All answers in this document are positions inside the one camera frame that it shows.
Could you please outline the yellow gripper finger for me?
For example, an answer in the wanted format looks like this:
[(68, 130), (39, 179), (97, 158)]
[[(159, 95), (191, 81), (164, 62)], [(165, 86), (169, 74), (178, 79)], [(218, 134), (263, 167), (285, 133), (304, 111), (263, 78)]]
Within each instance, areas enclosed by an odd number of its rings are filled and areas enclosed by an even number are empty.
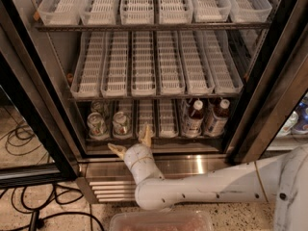
[(116, 144), (112, 144), (109, 143), (108, 147), (110, 150), (112, 150), (121, 160), (124, 159), (124, 156), (127, 152), (127, 148), (125, 146), (122, 145), (116, 145)]
[(145, 124), (139, 132), (139, 142), (146, 145), (147, 147), (151, 146), (151, 129), (148, 124)]

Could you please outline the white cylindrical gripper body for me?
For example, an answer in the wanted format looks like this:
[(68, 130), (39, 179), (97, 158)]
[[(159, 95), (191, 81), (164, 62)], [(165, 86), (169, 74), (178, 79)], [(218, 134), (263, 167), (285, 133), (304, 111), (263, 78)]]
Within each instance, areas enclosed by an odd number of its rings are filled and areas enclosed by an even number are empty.
[(147, 178), (164, 178), (156, 166), (151, 149), (144, 144), (137, 143), (131, 146), (124, 155), (124, 163), (137, 185)]

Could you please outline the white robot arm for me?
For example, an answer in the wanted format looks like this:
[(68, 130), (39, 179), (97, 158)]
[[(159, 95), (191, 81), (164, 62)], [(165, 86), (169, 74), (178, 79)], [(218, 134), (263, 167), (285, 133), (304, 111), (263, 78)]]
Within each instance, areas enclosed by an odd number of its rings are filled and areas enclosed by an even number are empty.
[(308, 231), (308, 146), (291, 152), (195, 176), (167, 179), (151, 150), (151, 135), (142, 129), (130, 147), (110, 143), (128, 167), (135, 200), (144, 210), (163, 210), (184, 202), (275, 203), (274, 231)]

